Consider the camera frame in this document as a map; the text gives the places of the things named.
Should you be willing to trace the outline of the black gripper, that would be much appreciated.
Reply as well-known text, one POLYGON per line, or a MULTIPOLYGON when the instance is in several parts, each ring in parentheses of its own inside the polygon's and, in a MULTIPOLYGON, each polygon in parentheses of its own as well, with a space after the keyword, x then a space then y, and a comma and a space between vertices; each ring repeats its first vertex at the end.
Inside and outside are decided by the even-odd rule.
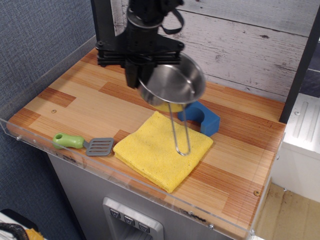
POLYGON ((108 37, 96 43, 97 63, 125 66, 127 86, 137 88, 139 81, 148 84, 155 66, 176 65, 181 61, 180 52, 185 45, 158 34, 158 29, 127 27, 118 36, 108 37))

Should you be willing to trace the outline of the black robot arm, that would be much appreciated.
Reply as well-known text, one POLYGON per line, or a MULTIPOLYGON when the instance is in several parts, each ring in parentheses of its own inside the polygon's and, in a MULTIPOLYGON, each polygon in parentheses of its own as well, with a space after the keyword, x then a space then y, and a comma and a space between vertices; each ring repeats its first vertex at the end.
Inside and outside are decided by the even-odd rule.
POLYGON ((127 86, 132 89, 146 84, 157 66, 179 64, 185 45, 160 35, 158 30, 169 13, 184 24, 177 11, 183 4, 182 0, 130 0, 126 28, 116 35, 111 1, 91 1, 97 63, 102 67, 119 65, 124 68, 127 86))

